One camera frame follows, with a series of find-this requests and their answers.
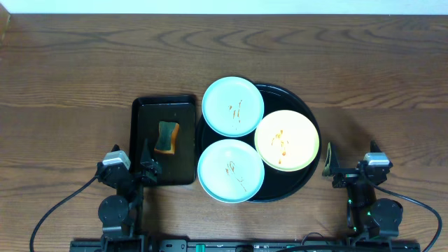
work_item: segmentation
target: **light blue plate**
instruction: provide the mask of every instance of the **light blue plate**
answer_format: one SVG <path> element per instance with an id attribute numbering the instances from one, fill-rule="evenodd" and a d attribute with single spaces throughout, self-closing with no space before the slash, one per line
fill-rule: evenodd
<path id="1" fill-rule="evenodd" d="M 234 139 L 207 147 L 197 164 L 197 176 L 204 190 L 225 203 L 252 198 L 265 178 L 263 161 L 247 143 Z"/>
<path id="2" fill-rule="evenodd" d="M 202 99 L 202 115 L 215 132 L 226 137 L 251 133 L 263 119 L 265 104 L 250 81 L 225 77 L 209 86 Z"/>

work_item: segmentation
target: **food residue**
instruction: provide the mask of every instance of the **food residue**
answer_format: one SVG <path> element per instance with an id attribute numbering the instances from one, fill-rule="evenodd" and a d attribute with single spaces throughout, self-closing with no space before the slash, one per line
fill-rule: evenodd
<path id="1" fill-rule="evenodd" d="M 237 113 L 236 109 L 233 110 L 233 119 L 235 119 L 235 116 L 237 116 L 238 117 L 238 123 L 241 123 L 241 118 L 239 117 L 239 110 L 241 108 L 241 103 L 242 102 L 243 102 L 243 100 L 239 101 L 239 103 L 238 103 L 238 113 Z M 233 108 L 233 106 L 229 105 L 229 112 L 231 112 L 232 108 Z"/>
<path id="2" fill-rule="evenodd" d="M 235 163 L 234 163 L 233 161 L 230 161 L 230 162 L 227 164 L 227 168 L 225 168 L 225 172 L 227 172 L 227 175 L 228 175 L 228 176 L 230 176 L 230 172 L 229 172 L 229 170 L 232 171 L 233 177 L 236 178 L 236 180 L 239 182 L 239 184 L 243 187 L 244 192 L 247 192 L 246 188 L 245 188 L 244 185 L 243 185 L 243 181 L 244 181 L 244 179 L 243 179 L 242 177 L 241 177 L 241 179 L 238 179 L 238 178 L 237 178 L 237 175 L 235 174 Z"/>
<path id="3" fill-rule="evenodd" d="M 271 146 L 273 146 L 274 143 L 276 142 L 276 139 L 278 139 L 279 140 L 280 153 L 281 153 L 282 156 L 286 156 L 286 144 L 285 144 L 285 141 L 282 138 L 283 138 L 283 130 L 280 129 L 280 134 L 275 134 L 275 136 L 272 138 Z"/>

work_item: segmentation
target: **yellow sponge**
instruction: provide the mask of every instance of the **yellow sponge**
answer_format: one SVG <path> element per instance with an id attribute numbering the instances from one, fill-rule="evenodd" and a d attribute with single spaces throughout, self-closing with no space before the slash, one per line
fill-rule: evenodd
<path id="1" fill-rule="evenodd" d="M 179 124 L 176 122 L 159 122 L 159 139 L 154 151 L 162 154 L 174 154 Z"/>

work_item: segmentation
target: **wooden table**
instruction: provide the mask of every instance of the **wooden table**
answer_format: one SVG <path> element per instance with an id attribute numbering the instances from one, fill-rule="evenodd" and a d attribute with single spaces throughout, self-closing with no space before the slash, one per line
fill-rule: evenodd
<path id="1" fill-rule="evenodd" d="M 0 248 L 26 251 L 42 215 L 129 150 L 136 97 L 202 95 L 244 76 L 293 91 L 353 167 L 376 139 L 395 167 L 385 188 L 448 220 L 448 18 L 335 15 L 13 15 L 0 48 Z M 321 177 L 269 204 L 221 204 L 198 181 L 146 191 L 144 226 L 192 239 L 297 239 L 346 233 L 345 190 Z M 56 210 L 37 251 L 99 238 L 94 183 Z M 378 192 L 378 198 L 387 197 Z M 425 247 L 429 211 L 405 208 L 401 239 Z M 448 249 L 447 229 L 433 251 Z"/>

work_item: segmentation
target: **yellow plate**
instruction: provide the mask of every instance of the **yellow plate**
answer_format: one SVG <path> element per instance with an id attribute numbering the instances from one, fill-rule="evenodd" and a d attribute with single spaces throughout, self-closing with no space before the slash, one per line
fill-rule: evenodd
<path id="1" fill-rule="evenodd" d="M 295 111 L 266 115 L 255 131 L 255 148 L 274 169 L 294 172 L 305 168 L 319 150 L 319 135 L 313 123 Z"/>

